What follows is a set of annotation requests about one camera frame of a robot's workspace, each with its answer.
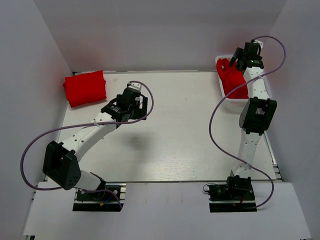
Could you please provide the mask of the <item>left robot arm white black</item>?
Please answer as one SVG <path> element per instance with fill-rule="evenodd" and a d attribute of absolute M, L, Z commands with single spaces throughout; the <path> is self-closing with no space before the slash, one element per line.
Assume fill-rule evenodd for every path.
<path fill-rule="evenodd" d="M 138 82 L 128 83 L 123 93 L 105 105 L 89 126 L 60 143 L 50 142 L 45 150 L 43 173 L 64 190 L 85 189 L 94 199 L 103 198 L 106 193 L 104 180 L 81 170 L 79 162 L 107 134 L 130 120 L 146 117 L 148 98 L 141 93 L 141 88 Z"/>

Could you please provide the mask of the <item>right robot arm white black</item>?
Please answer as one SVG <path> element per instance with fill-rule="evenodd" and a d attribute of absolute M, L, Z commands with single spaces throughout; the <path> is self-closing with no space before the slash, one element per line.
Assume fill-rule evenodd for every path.
<path fill-rule="evenodd" d="M 240 117 L 241 142 L 237 157 L 246 161 L 234 167 L 227 178 L 225 187 L 226 195 L 236 200 L 243 199 L 251 190 L 251 169 L 257 145 L 271 124 L 277 108 L 277 102 L 272 100 L 267 93 L 265 81 L 262 77 L 264 64 L 260 56 L 262 43 L 252 40 L 238 48 L 231 58 L 231 63 L 236 62 L 235 68 L 243 74 L 247 83 L 248 101 Z"/>

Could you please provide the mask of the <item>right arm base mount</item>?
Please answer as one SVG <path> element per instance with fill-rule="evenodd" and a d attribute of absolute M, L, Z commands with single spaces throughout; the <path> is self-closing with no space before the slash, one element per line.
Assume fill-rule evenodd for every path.
<path fill-rule="evenodd" d="M 257 205 L 250 177 L 229 176 L 225 184 L 207 183 L 203 192 L 209 196 L 211 213 L 256 212 Z"/>

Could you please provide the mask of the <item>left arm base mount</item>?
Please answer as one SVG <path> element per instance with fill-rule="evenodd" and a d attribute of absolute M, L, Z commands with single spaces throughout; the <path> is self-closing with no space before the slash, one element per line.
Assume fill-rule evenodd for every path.
<path fill-rule="evenodd" d="M 105 189 L 109 191 L 86 193 L 77 190 L 73 212 L 120 212 L 125 203 L 126 197 L 125 183 L 109 183 Z"/>

